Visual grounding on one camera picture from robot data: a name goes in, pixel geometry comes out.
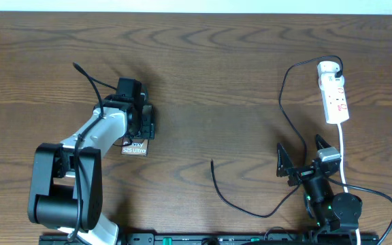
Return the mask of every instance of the power strip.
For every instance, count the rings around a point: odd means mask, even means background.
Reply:
[[[344,76],[336,78],[340,66],[332,61],[322,61],[317,65],[318,86],[321,89],[326,123],[339,124],[347,120],[348,110],[344,93]]]

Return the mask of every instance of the wooden table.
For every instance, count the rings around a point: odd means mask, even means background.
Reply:
[[[29,222],[27,199],[35,149],[75,132],[96,103],[73,61],[113,85],[120,76],[144,82],[156,110],[148,157],[113,148],[102,162],[102,211],[114,222],[159,233],[313,225],[302,191],[267,219],[226,206],[209,162],[227,199],[270,212],[291,190],[276,177],[276,143],[296,163],[302,156],[278,107],[282,78],[292,64],[327,54],[345,66],[347,180],[392,196],[392,16],[0,12],[0,244],[36,244],[52,231]],[[292,70],[283,96],[309,158],[316,133],[338,147],[316,65]],[[363,200],[361,230],[381,235],[392,205],[352,193]]]

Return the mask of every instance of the white cable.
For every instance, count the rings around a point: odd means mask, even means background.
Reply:
[[[338,126],[338,135],[340,136],[340,155],[341,155],[341,163],[340,163],[340,175],[341,182],[346,184],[346,177],[344,176],[344,142],[343,142],[343,131],[341,129],[341,123],[337,123]],[[347,187],[343,186],[344,192],[348,193]],[[357,235],[357,245],[361,245],[361,234],[359,232],[359,228],[355,230]]]
[[[361,245],[361,234],[359,233],[359,228],[355,230],[357,234],[357,245]]]
[[[346,177],[344,177],[344,143],[343,143],[343,131],[341,130],[341,123],[337,123],[338,126],[338,135],[340,136],[340,155],[341,155],[341,163],[340,163],[340,175],[341,182],[346,184]],[[343,186],[344,192],[348,193],[347,187]]]

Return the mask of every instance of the white power strip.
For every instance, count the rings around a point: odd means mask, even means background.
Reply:
[[[318,86],[321,89],[326,123],[338,124],[348,119],[347,101],[344,93],[344,76],[336,78],[340,66],[332,61],[317,65]]]

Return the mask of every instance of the wire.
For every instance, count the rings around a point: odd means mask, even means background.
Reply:
[[[344,176],[344,141],[343,141],[343,130],[341,128],[341,123],[337,123],[338,126],[338,135],[340,136],[340,155],[341,155],[341,162],[340,162],[340,176],[341,182],[343,184],[347,184],[346,177]],[[343,186],[344,192],[348,193],[348,189],[346,186]],[[361,233],[359,232],[359,228],[355,230],[355,234],[357,236],[357,245],[361,245]]]
[[[93,80],[93,82],[97,82],[97,83],[99,83],[100,85],[104,85],[104,86],[106,86],[106,87],[109,87],[110,89],[114,89],[115,91],[117,91],[117,88],[116,88],[116,87],[113,87],[113,86],[111,86],[111,85],[109,85],[109,84],[106,84],[105,82],[101,82],[101,81],[97,80],[97,79],[94,78],[94,77],[90,77],[90,79]]]
[[[381,193],[380,191],[375,191],[375,190],[367,189],[367,188],[360,187],[360,186],[354,186],[354,185],[351,185],[351,184],[340,183],[340,182],[338,182],[336,180],[332,180],[331,178],[329,178],[324,172],[323,172],[323,176],[328,181],[330,181],[330,182],[332,182],[334,184],[337,184],[339,186],[348,187],[350,189],[355,189],[355,190],[358,190],[358,191],[365,191],[365,192],[372,193],[372,194],[375,194],[375,195],[380,195],[381,197],[384,197],[384,198],[388,199],[392,203],[392,198],[390,196],[388,196],[387,194]],[[380,244],[383,243],[383,241],[385,240],[385,238],[387,238],[387,236],[388,236],[389,232],[391,231],[391,229],[392,229],[392,219],[391,219],[391,222],[389,223],[389,225],[387,227],[387,230],[385,230],[385,232],[382,234],[382,237],[380,237],[380,239],[379,239],[379,241],[378,241],[378,243],[376,245],[380,245]]]
[[[359,228],[355,230],[355,234],[357,235],[357,245],[361,245],[361,233],[359,232]]]
[[[101,108],[101,113],[99,113],[98,117],[89,125],[83,132],[81,132],[77,136],[77,140],[75,142],[75,146],[73,148],[73,167],[75,169],[75,181],[76,181],[76,194],[77,194],[77,217],[76,217],[76,226],[72,233],[67,236],[67,239],[72,242],[77,238],[78,231],[81,228],[81,215],[82,215],[82,194],[81,194],[81,179],[80,179],[80,168],[79,168],[79,161],[80,161],[80,153],[79,147],[84,138],[86,137],[87,133],[103,118],[103,104],[101,100],[101,95],[95,83],[93,83],[93,79],[81,68],[81,66],[77,63],[72,63],[73,67],[77,71],[79,71],[82,75],[86,76],[90,84],[92,85],[93,89],[95,90],[96,96],[98,98],[99,106]]]
[[[300,187],[300,184],[296,187],[296,188],[294,188],[288,195],[286,195],[285,197],[284,197],[284,199],[282,199],[281,200],[281,202],[275,207],[275,209],[271,212],[271,213],[269,213],[269,214],[266,214],[266,215],[260,215],[260,214],[254,214],[254,213],[252,213],[252,212],[249,212],[249,211],[247,211],[247,210],[244,210],[244,209],[242,209],[242,208],[240,208],[240,207],[238,207],[238,206],[235,206],[235,205],[233,205],[232,203],[230,203],[228,200],[226,200],[224,197],[223,197],[223,195],[222,195],[222,193],[220,192],[220,190],[218,189],[218,186],[217,186],[217,181],[216,181],[216,176],[214,175],[214,162],[213,162],[213,160],[211,159],[211,175],[212,175],[212,181],[213,181],[213,183],[214,183],[214,188],[216,189],[216,192],[217,192],[217,195],[220,197],[220,199],[222,199],[222,201],[223,202],[225,202],[228,206],[230,206],[231,208],[235,208],[236,210],[239,210],[239,211],[241,211],[241,212],[243,212],[243,213],[245,213],[245,214],[249,214],[249,215],[251,215],[251,216],[253,216],[253,217],[257,217],[257,218],[269,218],[270,216],[272,216],[276,211],[278,211],[278,208],[294,193],[294,192],[296,192],[297,190],[298,190],[298,188]]]
[[[303,165],[306,164],[306,156],[307,156],[307,153],[308,153],[308,147],[306,146],[306,142],[305,142],[304,138],[302,137],[302,135],[300,135],[299,131],[294,127],[293,123],[290,121],[290,118],[289,118],[289,117],[287,116],[287,114],[285,113],[284,108],[282,108],[282,104],[281,104],[281,102],[280,102],[280,101],[281,101],[281,98],[282,98],[282,92],[284,91],[284,86],[285,86],[285,81],[287,80],[287,76],[288,76],[288,74],[289,74],[289,72],[290,72],[290,70],[291,70],[292,68],[297,67],[297,66],[299,66],[299,65],[304,65],[304,64],[307,64],[307,63],[310,63],[310,62],[313,62],[313,61],[317,61],[317,60],[319,60],[319,59],[327,59],[327,58],[337,58],[337,59],[340,61],[341,68],[340,68],[340,70],[336,73],[336,78],[339,78],[340,76],[342,76],[342,72],[343,72],[343,62],[342,62],[341,58],[338,57],[338,56],[336,56],[336,55],[327,55],[327,56],[322,56],[322,57],[310,59],[310,60],[308,60],[308,61],[302,61],[302,62],[299,62],[299,63],[296,63],[296,64],[292,65],[292,66],[287,70],[287,72],[285,73],[284,81],[282,82],[282,86],[280,87],[280,92],[279,92],[279,108],[280,108],[281,112],[284,114],[284,116],[285,116],[285,118],[287,119],[287,121],[289,122],[291,128],[294,130],[294,132],[296,132],[297,136],[299,136],[300,140],[302,141],[302,144],[304,145],[304,163],[303,163]]]
[[[132,139],[131,137],[128,137],[128,139],[129,139],[129,143],[126,143],[126,144],[121,144],[121,145],[116,145],[116,144],[113,144],[113,146],[127,147],[127,146],[130,146],[130,145],[132,145],[132,144],[133,144],[133,139]]]
[[[66,242],[64,243],[64,245],[75,244],[75,243],[77,243],[77,244],[83,244],[83,245],[91,245],[91,244],[89,244],[88,242],[86,242],[84,239],[82,239],[80,236],[77,236],[76,239],[75,239],[74,241],[72,241],[72,242],[66,241]]]
[[[340,175],[341,175],[341,182],[343,184],[346,183],[346,177],[344,177],[344,143],[343,143],[343,131],[341,129],[341,123],[337,124],[338,126],[338,135],[340,136],[340,155],[341,155],[341,163],[340,163]],[[348,193],[347,187],[343,186],[344,192]]]
[[[294,239],[293,239],[293,237],[290,235],[290,233],[288,232],[288,231],[286,231],[286,229],[284,229],[284,227],[272,227],[272,228],[270,228],[265,234],[264,234],[264,240],[267,240],[268,239],[268,235],[270,234],[270,232],[272,232],[274,229],[281,229],[281,230],[283,230],[287,235],[288,235],[288,237],[293,241]]]
[[[326,227],[320,227],[320,229],[318,229],[317,231],[316,231],[316,233],[314,234],[314,235],[312,235],[312,237],[311,237],[311,241],[313,241],[313,242],[318,242],[318,240],[317,240],[317,237],[320,235],[320,233],[322,233],[323,231],[325,231],[326,230]]]

